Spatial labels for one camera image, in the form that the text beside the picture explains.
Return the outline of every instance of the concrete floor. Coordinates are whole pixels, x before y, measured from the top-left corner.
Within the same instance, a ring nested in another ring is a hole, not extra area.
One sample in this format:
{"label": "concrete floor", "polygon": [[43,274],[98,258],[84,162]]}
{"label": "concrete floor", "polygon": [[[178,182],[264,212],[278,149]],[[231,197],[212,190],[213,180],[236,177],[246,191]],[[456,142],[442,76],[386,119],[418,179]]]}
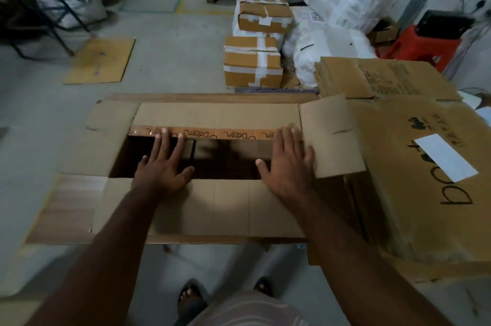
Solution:
{"label": "concrete floor", "polygon": [[[137,42],[122,82],[64,86],[70,58],[49,38],[23,46],[33,62],[0,46],[0,282],[1,294],[21,290],[44,296],[62,279],[83,247],[21,247],[57,174],[57,161],[70,129],[109,92],[226,92],[222,71],[229,14],[119,12],[97,34],[135,36]],[[83,33],[67,36],[80,46]],[[304,250],[256,245],[145,247],[129,323],[165,324],[175,320],[181,286],[197,279],[208,298],[251,288],[270,274],[280,298],[304,313],[311,324],[347,325],[318,267]],[[491,281],[421,284],[419,289],[456,325],[491,323]]]}

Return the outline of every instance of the cardboard box opening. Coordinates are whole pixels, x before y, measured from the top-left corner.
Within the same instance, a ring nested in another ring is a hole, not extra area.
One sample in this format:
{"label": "cardboard box opening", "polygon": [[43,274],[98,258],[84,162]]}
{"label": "cardboard box opening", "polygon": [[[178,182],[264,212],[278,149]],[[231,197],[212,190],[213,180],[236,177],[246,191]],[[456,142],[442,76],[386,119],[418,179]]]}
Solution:
{"label": "cardboard box opening", "polygon": [[[153,137],[126,136],[109,178],[133,178],[138,163],[150,155]],[[171,137],[169,154],[177,144]],[[178,172],[194,166],[193,179],[260,180],[255,165],[258,158],[269,166],[273,155],[273,142],[239,139],[187,139]]]}

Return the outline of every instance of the brown packing tape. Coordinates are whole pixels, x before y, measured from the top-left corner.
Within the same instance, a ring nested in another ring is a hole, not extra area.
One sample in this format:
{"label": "brown packing tape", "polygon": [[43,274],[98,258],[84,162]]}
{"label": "brown packing tape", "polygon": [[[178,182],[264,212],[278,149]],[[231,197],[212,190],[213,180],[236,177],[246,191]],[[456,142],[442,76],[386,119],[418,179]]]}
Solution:
{"label": "brown packing tape", "polygon": [[[172,137],[184,134],[191,138],[216,138],[216,139],[243,139],[243,140],[273,140],[275,130],[245,130],[224,128],[192,128],[192,127],[168,127]],[[130,136],[154,136],[162,133],[162,127],[157,126],[131,126]]]}

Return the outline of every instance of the white sticker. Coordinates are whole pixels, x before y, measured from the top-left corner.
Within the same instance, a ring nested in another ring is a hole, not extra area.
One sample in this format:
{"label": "white sticker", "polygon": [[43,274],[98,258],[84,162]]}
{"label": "white sticker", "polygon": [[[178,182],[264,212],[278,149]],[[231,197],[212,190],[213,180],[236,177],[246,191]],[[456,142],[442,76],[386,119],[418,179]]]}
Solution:
{"label": "white sticker", "polygon": [[454,183],[477,175],[477,171],[439,134],[415,140],[421,149],[441,168]]}
{"label": "white sticker", "polygon": [[476,113],[479,114],[491,127],[491,107],[483,107],[476,110]]}
{"label": "white sticker", "polygon": [[324,19],[322,19],[322,17],[319,16],[315,11],[311,11],[310,12],[310,21],[323,23]]}
{"label": "white sticker", "polygon": [[261,17],[259,19],[259,25],[269,26],[269,25],[271,25],[271,20],[272,19],[273,19],[272,17]]}

